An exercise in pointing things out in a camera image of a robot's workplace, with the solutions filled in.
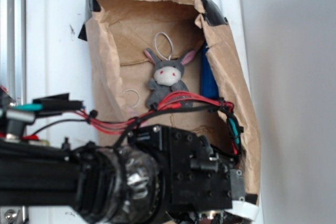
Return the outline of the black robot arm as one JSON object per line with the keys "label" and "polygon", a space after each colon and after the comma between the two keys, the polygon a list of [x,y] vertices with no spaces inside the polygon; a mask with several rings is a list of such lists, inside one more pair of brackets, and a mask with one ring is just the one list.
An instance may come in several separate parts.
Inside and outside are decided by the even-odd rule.
{"label": "black robot arm", "polygon": [[[185,102],[197,102],[186,108]],[[207,110],[226,115],[232,152],[204,136],[160,124],[162,114]],[[89,142],[72,149],[47,146],[25,128],[38,118],[73,112],[101,132],[117,134],[111,146]],[[104,122],[67,94],[31,104],[1,105],[1,205],[70,206],[87,223],[251,223],[259,212],[256,194],[245,189],[234,105],[175,91],[149,112],[125,122]]]}

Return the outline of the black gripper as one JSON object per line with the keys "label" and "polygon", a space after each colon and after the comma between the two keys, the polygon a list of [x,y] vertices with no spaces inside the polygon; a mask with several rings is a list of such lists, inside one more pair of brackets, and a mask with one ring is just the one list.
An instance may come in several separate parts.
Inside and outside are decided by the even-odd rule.
{"label": "black gripper", "polygon": [[256,194],[245,191],[235,160],[204,136],[164,125],[133,130],[128,143],[154,159],[158,199],[149,221],[255,221]]}

